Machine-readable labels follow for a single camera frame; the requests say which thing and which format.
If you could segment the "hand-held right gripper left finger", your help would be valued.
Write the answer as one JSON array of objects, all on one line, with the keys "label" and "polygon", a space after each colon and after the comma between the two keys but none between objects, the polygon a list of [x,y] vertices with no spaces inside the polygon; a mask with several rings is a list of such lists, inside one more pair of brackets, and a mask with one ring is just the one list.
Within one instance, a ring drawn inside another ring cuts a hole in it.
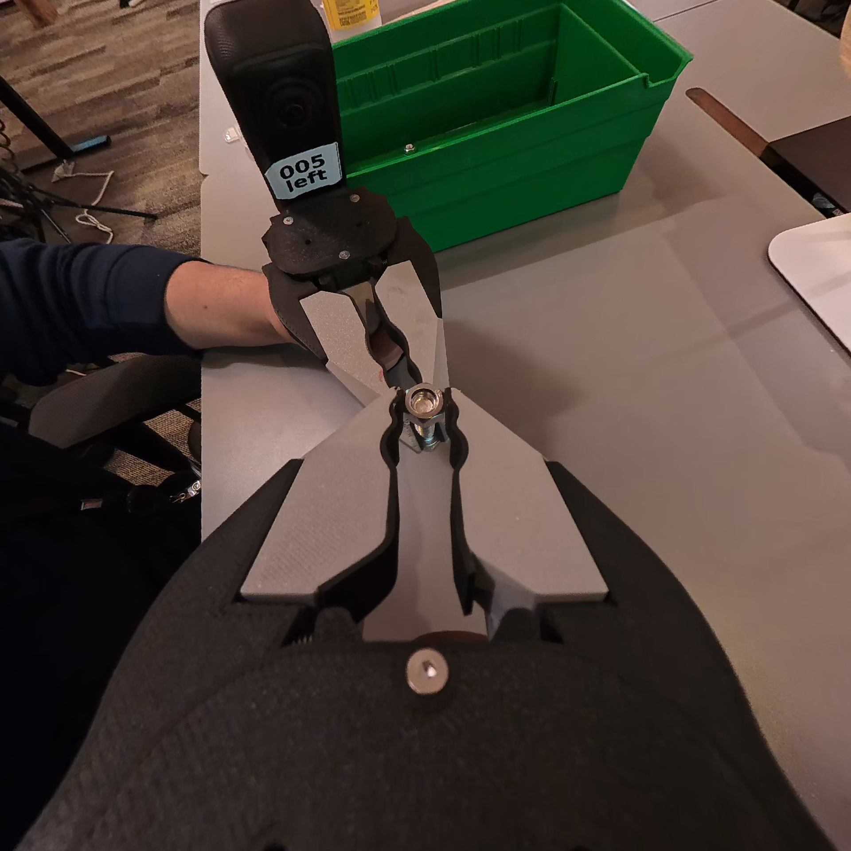
[{"label": "hand-held right gripper left finger", "polygon": [[398,529],[398,391],[386,390],[301,460],[241,587],[250,601],[321,604]]}]

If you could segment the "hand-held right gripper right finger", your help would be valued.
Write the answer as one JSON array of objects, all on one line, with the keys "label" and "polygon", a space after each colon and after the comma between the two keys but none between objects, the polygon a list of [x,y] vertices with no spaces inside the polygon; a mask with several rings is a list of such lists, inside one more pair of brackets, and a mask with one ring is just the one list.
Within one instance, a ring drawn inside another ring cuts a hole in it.
[{"label": "hand-held right gripper right finger", "polygon": [[489,638],[514,609],[602,601],[608,586],[569,511],[555,466],[457,389],[448,391],[453,580]]}]

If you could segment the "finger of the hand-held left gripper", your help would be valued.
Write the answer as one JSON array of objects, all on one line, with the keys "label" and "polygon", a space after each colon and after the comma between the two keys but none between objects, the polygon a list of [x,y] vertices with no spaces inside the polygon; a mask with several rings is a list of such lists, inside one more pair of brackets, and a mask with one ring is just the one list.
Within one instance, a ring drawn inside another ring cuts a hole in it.
[{"label": "finger of the hand-held left gripper", "polygon": [[411,261],[392,265],[374,285],[375,304],[402,348],[408,373],[441,390],[450,385],[443,320]]},{"label": "finger of the hand-held left gripper", "polygon": [[301,307],[327,357],[327,370],[362,406],[389,390],[367,338],[384,324],[373,291],[319,291]]}]

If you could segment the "silver hex nut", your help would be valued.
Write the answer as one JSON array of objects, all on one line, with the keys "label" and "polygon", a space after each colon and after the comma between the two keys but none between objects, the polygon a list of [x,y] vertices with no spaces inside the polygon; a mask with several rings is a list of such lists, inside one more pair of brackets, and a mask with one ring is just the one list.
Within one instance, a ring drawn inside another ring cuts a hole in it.
[{"label": "silver hex nut", "polygon": [[404,394],[405,415],[422,438],[445,423],[447,402],[443,390],[427,382],[412,386]]}]

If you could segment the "green plastic bin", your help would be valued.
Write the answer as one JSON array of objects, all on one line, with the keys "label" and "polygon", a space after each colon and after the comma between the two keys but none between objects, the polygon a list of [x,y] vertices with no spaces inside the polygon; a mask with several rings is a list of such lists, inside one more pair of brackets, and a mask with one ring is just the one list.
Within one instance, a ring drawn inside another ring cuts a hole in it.
[{"label": "green plastic bin", "polygon": [[621,1],[451,2],[333,50],[348,180],[434,252],[618,193],[692,58]]}]

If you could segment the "person's left forearm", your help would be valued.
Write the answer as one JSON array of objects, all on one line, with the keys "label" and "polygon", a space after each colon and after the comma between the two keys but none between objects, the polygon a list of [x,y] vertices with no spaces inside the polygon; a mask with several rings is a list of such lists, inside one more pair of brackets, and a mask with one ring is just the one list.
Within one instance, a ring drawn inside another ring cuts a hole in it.
[{"label": "person's left forearm", "polygon": [[1,372],[52,385],[72,364],[292,343],[266,277],[154,247],[1,245]]}]

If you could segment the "person's left hand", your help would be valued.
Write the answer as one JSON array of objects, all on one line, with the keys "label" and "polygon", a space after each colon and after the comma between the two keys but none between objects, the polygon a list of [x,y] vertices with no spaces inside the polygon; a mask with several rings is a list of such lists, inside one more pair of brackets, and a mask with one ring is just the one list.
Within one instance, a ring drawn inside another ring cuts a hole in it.
[{"label": "person's left hand", "polygon": [[368,335],[367,345],[371,356],[381,368],[388,387],[407,390],[420,384],[418,367],[410,361],[408,354],[387,325],[378,325],[376,330]]}]

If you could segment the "disinfectant wipes canister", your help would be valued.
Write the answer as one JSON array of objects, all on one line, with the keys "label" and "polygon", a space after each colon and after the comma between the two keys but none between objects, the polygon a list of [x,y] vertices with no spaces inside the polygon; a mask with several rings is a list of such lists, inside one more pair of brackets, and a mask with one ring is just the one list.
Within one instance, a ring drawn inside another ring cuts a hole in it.
[{"label": "disinfectant wipes canister", "polygon": [[382,25],[378,1],[323,1],[322,7],[334,34],[353,36]]}]

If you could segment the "black tripod legs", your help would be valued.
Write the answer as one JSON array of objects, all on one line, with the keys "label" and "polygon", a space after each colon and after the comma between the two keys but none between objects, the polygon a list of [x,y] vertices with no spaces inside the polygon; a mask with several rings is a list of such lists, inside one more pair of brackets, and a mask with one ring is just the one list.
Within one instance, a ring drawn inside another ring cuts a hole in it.
[{"label": "black tripod legs", "polygon": [[125,218],[157,221],[158,215],[151,212],[110,207],[101,203],[80,203],[55,192],[36,186],[19,172],[1,167],[1,241],[31,238],[47,242],[45,228],[48,227],[65,243],[74,242],[68,230],[59,223],[55,208],[75,213],[74,221],[80,227],[97,230],[106,235],[106,243],[112,243],[114,232],[101,222],[95,214],[115,215]]}]

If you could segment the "person's dark clothing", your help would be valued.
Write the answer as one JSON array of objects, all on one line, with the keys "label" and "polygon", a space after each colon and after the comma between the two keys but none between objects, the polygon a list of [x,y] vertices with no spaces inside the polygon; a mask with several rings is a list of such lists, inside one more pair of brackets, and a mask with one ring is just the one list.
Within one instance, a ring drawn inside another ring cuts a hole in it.
[{"label": "person's dark clothing", "polygon": [[54,794],[130,638],[199,545],[197,479],[132,485],[2,425],[2,849]]}]

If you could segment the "white tablet stand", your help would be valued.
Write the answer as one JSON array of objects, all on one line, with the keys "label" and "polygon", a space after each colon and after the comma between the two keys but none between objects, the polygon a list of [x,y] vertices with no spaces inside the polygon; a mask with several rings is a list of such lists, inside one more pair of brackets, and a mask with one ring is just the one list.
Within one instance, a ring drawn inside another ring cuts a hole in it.
[{"label": "white tablet stand", "polygon": [[769,262],[832,337],[850,351],[850,214],[786,230]]}]

